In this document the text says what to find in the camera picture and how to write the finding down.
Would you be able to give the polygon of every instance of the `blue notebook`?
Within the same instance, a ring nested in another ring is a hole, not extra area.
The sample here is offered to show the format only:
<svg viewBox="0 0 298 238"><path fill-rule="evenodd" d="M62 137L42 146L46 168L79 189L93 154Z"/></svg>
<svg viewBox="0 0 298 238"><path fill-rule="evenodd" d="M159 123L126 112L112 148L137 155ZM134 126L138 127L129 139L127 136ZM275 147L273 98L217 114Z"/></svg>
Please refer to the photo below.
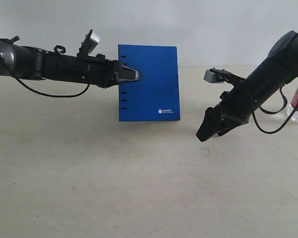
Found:
<svg viewBox="0 0 298 238"><path fill-rule="evenodd" d="M118 55L140 73L119 84L119 121L180 120L177 48L118 45Z"/></svg>

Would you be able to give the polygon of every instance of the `robotic arm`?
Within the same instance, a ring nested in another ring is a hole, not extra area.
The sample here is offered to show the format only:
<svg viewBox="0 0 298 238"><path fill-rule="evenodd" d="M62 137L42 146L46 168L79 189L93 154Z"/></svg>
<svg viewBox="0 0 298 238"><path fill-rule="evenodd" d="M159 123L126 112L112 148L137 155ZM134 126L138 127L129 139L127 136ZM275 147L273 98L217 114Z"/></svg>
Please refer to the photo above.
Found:
<svg viewBox="0 0 298 238"><path fill-rule="evenodd" d="M26 80L56 80L109 88L122 81L137 81L139 73L104 55L89 56L99 43L92 30L86 35L76 57L64 55L63 46L54 51L18 46L19 40L0 39L0 75Z"/></svg>
<svg viewBox="0 0 298 238"><path fill-rule="evenodd" d="M267 99L285 84L298 77L298 33L290 31L272 47L266 59L247 77L241 78L225 70L209 69L204 80L209 83L231 83L234 87L223 92L222 100L214 108L205 111L204 120L196 133L203 142L213 135L225 135L234 128L247 124L251 115L258 128L267 134L278 132L293 113L289 115L280 129L272 132L262 130L255 118L257 110Z"/></svg>

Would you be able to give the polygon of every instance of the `table surface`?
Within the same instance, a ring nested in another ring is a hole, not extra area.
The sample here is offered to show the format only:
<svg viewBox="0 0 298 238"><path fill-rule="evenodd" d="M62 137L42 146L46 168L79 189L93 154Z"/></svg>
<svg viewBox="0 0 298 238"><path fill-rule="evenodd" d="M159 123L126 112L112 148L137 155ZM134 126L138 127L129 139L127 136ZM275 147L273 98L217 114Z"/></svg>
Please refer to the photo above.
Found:
<svg viewBox="0 0 298 238"><path fill-rule="evenodd" d="M266 135L251 119L201 143L205 109L231 88L204 72L179 69L180 121L137 123L118 122L117 87L53 99L0 77L0 237L298 238L298 124ZM285 87L289 100L297 86ZM281 105L276 93L265 108ZM266 130L286 118L256 114Z"/></svg>

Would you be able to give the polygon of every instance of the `white backdrop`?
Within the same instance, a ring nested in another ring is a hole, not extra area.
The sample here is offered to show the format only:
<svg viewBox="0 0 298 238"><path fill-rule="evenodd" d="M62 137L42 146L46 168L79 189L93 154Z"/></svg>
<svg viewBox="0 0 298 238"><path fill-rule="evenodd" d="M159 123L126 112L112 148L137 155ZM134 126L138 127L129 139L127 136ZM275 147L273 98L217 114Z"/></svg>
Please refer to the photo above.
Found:
<svg viewBox="0 0 298 238"><path fill-rule="evenodd" d="M0 38L76 54L90 29L112 59L117 44L173 45L180 66L257 65L298 32L298 0L0 0Z"/></svg>

